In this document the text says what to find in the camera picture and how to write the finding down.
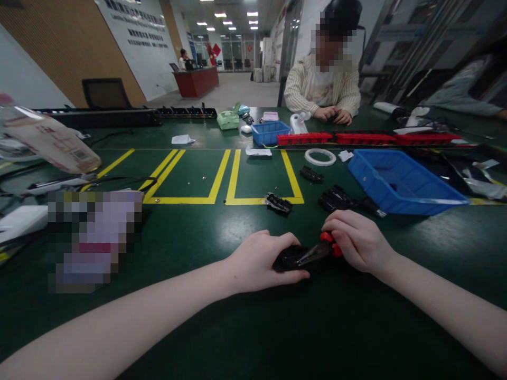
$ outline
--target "striped cardigan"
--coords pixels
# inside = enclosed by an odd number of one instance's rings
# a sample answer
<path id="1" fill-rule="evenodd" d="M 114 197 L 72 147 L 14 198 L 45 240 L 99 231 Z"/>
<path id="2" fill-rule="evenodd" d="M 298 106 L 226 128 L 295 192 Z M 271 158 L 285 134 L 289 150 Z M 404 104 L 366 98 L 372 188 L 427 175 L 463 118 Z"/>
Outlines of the striped cardigan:
<path id="1" fill-rule="evenodd" d="M 290 70 L 285 86 L 285 102 L 292 112 L 309 111 L 313 116 L 318 105 L 306 100 L 313 80 L 312 59 L 314 59 L 312 55 L 307 55 L 297 61 Z M 334 76 L 333 104 L 354 117 L 358 114 L 361 103 L 358 65 L 348 56 L 341 63 L 342 67 Z"/>

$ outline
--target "wooden wall panel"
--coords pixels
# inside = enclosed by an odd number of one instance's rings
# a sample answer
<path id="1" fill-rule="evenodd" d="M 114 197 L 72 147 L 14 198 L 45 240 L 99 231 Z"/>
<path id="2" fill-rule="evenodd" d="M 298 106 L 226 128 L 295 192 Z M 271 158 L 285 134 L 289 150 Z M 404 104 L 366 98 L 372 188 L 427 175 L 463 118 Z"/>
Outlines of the wooden wall panel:
<path id="1" fill-rule="evenodd" d="M 86 78 L 122 78 L 130 103 L 146 102 L 94 1 L 21 2 L 24 9 L 0 6 L 0 23 L 76 107 L 88 106 Z"/>
<path id="2" fill-rule="evenodd" d="M 178 26 L 176 25 L 176 19 L 174 18 L 173 8 L 169 0 L 159 0 L 159 2 L 160 8 L 162 8 L 162 13 L 165 17 L 165 25 L 167 26 L 167 31 L 169 32 L 171 42 L 173 43 L 174 52 L 176 53 L 176 57 L 180 59 L 181 47 L 183 45 L 181 43 Z"/>

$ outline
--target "red plastic rack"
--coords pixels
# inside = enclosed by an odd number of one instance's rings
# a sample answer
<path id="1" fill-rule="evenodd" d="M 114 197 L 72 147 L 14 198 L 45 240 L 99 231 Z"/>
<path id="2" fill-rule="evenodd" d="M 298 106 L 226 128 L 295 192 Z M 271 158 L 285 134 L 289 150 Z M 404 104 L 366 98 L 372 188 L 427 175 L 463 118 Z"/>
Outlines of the red plastic rack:
<path id="1" fill-rule="evenodd" d="M 277 137 L 278 137 L 278 145 L 324 144 L 333 139 L 333 135 L 326 133 L 279 135 Z"/>
<path id="2" fill-rule="evenodd" d="M 385 145 L 395 144 L 396 139 L 381 134 L 336 134 L 336 142 L 344 145 Z"/>
<path id="3" fill-rule="evenodd" d="M 450 144 L 455 139 L 461 139 L 461 136 L 451 134 L 397 135 L 396 143 L 398 145 L 443 145 Z"/>

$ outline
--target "blue plastic bin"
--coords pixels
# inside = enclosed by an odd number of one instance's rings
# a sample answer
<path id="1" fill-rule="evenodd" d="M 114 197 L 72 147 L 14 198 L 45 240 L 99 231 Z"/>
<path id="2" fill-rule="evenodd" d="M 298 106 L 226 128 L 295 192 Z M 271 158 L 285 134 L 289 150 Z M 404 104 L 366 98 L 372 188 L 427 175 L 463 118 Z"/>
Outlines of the blue plastic bin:
<path id="1" fill-rule="evenodd" d="M 258 146 L 277 145 L 278 135 L 288 135 L 290 127 L 281 121 L 252 125 L 253 140 Z"/>
<path id="2" fill-rule="evenodd" d="M 349 170 L 388 214 L 437 215 L 470 201 L 405 153 L 356 149 Z"/>

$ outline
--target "hand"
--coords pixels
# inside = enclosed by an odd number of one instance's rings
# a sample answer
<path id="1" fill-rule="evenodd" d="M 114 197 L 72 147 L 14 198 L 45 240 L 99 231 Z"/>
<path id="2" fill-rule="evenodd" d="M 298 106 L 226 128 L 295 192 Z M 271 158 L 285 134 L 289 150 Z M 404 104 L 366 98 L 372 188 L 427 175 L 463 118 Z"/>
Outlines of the hand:
<path id="1" fill-rule="evenodd" d="M 499 113 L 496 114 L 496 117 L 507 120 L 507 110 L 501 110 Z"/>
<path id="2" fill-rule="evenodd" d="M 344 109 L 339 108 L 338 109 L 338 116 L 334 120 L 335 124 L 352 124 L 352 116 L 350 115 L 350 112 L 345 111 Z"/>
<path id="3" fill-rule="evenodd" d="M 247 237 L 223 261 L 226 273 L 232 276 L 233 293 L 252 292 L 310 278 L 305 270 L 285 273 L 273 270 L 273 263 L 280 252 L 291 245 L 301 245 L 291 233 L 277 237 L 270 236 L 269 231 L 259 231 Z"/>
<path id="4" fill-rule="evenodd" d="M 328 119 L 331 119 L 335 115 L 336 109 L 334 107 L 319 107 L 313 114 L 313 117 L 319 119 L 320 121 L 326 122 Z"/>
<path id="5" fill-rule="evenodd" d="M 398 254 L 375 222 L 353 211 L 335 211 L 322 231 L 331 232 L 347 262 L 361 272 L 384 274 Z"/>

